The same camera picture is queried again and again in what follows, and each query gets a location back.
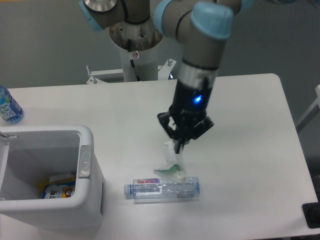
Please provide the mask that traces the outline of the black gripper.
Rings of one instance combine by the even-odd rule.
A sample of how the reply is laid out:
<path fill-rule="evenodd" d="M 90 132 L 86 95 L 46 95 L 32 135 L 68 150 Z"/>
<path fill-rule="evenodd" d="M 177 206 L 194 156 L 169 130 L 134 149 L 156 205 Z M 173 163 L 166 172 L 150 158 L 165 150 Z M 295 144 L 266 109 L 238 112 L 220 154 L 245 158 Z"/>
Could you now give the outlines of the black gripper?
<path fill-rule="evenodd" d="M 157 114 L 160 125 L 173 140 L 173 149 L 176 154 L 181 151 L 180 140 L 183 145 L 187 145 L 190 140 L 197 140 L 214 126 L 214 122 L 206 112 L 212 89 L 208 79 L 200 82 L 199 89 L 178 80 L 169 111 Z M 170 126 L 171 117 L 176 129 Z"/>

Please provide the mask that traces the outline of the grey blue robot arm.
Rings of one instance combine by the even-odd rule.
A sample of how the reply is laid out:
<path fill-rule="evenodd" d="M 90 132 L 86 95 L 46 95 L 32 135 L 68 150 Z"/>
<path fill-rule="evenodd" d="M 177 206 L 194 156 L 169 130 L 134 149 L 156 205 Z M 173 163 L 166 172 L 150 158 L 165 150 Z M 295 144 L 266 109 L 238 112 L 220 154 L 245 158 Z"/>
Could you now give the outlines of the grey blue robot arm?
<path fill-rule="evenodd" d="M 162 0 L 151 11 L 148 0 L 79 2 L 93 30 L 109 30 L 126 82 L 158 78 L 155 53 L 164 38 L 183 46 L 172 104 L 157 116 L 177 154 L 214 125 L 206 109 L 233 19 L 252 5 L 251 0 Z"/>

